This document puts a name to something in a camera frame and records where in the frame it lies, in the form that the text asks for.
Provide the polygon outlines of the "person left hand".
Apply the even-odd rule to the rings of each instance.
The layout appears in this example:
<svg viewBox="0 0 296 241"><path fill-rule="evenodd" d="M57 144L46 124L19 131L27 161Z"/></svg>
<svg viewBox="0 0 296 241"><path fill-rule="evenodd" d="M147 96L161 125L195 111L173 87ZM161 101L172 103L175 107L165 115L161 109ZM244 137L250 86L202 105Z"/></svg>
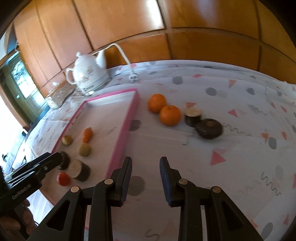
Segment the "person left hand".
<svg viewBox="0 0 296 241"><path fill-rule="evenodd" d="M29 206L30 202L27 199L20 204L21 216L17 216L18 220L13 218L13 214L1 216L1 240L26 240L21 234L22 226L25 227L27 235L35 231L37 225Z"/></svg>

